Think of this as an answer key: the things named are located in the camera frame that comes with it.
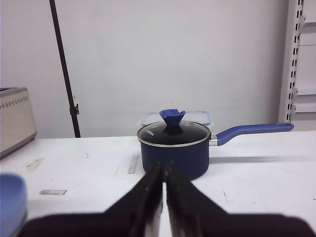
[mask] lid knob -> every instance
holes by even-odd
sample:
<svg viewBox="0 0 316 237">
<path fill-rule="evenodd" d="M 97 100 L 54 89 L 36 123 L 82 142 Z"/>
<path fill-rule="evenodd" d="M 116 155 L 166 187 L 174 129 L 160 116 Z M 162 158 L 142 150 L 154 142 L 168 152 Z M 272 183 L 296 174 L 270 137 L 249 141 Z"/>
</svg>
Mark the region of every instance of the lid knob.
<svg viewBox="0 0 316 237">
<path fill-rule="evenodd" d="M 177 109 L 162 110 L 159 112 L 167 126 L 171 127 L 179 126 L 179 123 L 185 113 L 185 111 L 179 112 Z"/>
</svg>

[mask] table surface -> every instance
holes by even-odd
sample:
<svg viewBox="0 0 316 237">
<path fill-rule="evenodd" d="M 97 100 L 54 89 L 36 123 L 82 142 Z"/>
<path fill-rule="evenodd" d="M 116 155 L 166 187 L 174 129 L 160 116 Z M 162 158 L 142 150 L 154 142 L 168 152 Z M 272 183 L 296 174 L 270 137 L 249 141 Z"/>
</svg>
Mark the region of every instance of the table surface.
<svg viewBox="0 0 316 237">
<path fill-rule="evenodd" d="M 128 174 L 134 155 L 136 172 Z M 25 178 L 28 219 L 104 211 L 144 175 L 136 137 L 35 139 L 3 158 L 0 168 Z M 241 135 L 210 147 L 209 169 L 193 184 L 229 213 L 301 217 L 316 232 L 315 170 L 316 131 Z M 163 196 L 159 236 L 167 237 L 165 187 Z"/>
</svg>

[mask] scratch mark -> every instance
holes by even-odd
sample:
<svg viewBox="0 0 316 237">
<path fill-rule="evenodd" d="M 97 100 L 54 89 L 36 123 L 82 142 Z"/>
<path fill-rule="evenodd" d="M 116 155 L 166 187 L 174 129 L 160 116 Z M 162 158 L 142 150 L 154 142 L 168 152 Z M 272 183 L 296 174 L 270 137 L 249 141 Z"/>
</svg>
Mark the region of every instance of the scratch mark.
<svg viewBox="0 0 316 237">
<path fill-rule="evenodd" d="M 115 171 L 115 174 L 117 174 L 117 173 L 118 173 L 118 170 L 119 170 L 119 165 L 118 165 L 118 167 L 117 167 L 117 169 L 116 169 L 116 171 Z"/>
<path fill-rule="evenodd" d="M 39 165 L 45 160 L 45 158 L 39 158 L 39 159 L 35 159 L 34 161 L 32 161 L 31 163 L 26 165 L 26 169 L 28 171 L 34 171 L 36 170 Z"/>
<path fill-rule="evenodd" d="M 227 203 L 229 203 L 229 201 L 228 201 L 228 197 L 226 196 L 226 193 L 225 193 L 225 191 L 223 190 L 223 194 L 224 194 L 224 196 L 225 196 L 225 200 L 226 200 L 226 202 Z"/>
</svg>

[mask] saucepan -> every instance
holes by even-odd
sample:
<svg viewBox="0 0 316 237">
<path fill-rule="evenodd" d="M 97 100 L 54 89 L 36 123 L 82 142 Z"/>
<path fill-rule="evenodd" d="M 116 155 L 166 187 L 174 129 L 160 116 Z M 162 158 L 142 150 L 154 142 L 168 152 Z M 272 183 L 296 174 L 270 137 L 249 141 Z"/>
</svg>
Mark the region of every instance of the saucepan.
<svg viewBox="0 0 316 237">
<path fill-rule="evenodd" d="M 163 178 L 169 161 L 173 161 L 190 180 L 194 180 L 208 169 L 209 146 L 222 146 L 242 134 L 286 132 L 294 127 L 286 122 L 241 125 L 215 135 L 203 124 L 181 120 L 185 111 L 169 109 L 159 114 L 164 121 L 140 128 L 137 137 L 141 143 L 144 170 L 147 172 L 160 161 Z"/>
</svg>

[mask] lid rim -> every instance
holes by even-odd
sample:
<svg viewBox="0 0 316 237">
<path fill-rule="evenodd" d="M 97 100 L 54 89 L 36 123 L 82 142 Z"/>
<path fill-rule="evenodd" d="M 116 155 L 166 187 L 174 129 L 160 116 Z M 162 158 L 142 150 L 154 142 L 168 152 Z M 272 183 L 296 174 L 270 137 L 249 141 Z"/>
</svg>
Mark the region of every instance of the lid rim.
<svg viewBox="0 0 316 237">
<path fill-rule="evenodd" d="M 201 123 L 198 123 L 198 122 L 194 122 L 194 121 L 187 121 L 187 122 L 193 122 L 193 123 L 196 123 L 196 124 L 199 124 L 201 126 L 203 126 L 206 130 L 207 130 L 207 135 L 200 139 L 200 140 L 197 140 L 197 141 L 194 141 L 194 142 L 190 142 L 190 143 L 183 143 L 183 144 L 174 144 L 174 145 L 167 145 L 167 144 L 157 144 L 157 143 L 151 143 L 151 142 L 147 142 L 143 139 L 140 138 L 140 131 L 142 131 L 143 129 L 145 129 L 147 126 L 150 126 L 152 124 L 155 124 L 155 123 L 161 123 L 161 121 L 159 122 L 153 122 L 153 123 L 150 123 L 144 127 L 141 127 L 138 132 L 137 132 L 137 138 L 138 140 L 141 142 L 141 143 L 144 143 L 146 145 L 149 145 L 149 146 L 153 146 L 153 147 L 164 147 L 164 148 L 176 148 L 176 147 L 188 147 L 188 146 L 192 146 L 192 145 L 196 145 L 198 143 L 201 143 L 201 142 L 204 142 L 205 140 L 209 140 L 210 136 L 211 136 L 211 130 L 206 127 L 204 124 L 201 124 Z"/>
</svg>

